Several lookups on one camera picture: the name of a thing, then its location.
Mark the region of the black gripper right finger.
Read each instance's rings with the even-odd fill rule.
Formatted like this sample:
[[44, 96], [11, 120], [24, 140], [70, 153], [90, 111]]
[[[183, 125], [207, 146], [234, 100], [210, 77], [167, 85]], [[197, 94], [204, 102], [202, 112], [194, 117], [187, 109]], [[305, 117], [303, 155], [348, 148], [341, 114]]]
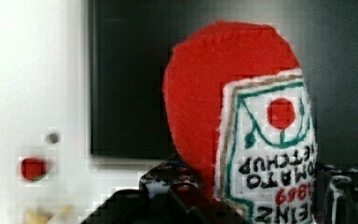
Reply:
[[316, 224], [358, 224], [358, 168], [318, 164], [312, 214]]

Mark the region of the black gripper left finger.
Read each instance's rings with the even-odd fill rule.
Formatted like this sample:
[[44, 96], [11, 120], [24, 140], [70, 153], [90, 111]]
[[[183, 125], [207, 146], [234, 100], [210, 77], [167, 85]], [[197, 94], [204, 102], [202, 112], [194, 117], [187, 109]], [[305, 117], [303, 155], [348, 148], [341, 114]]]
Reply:
[[81, 224], [249, 224], [223, 202], [211, 202], [178, 155], [154, 167], [138, 189], [119, 190]]

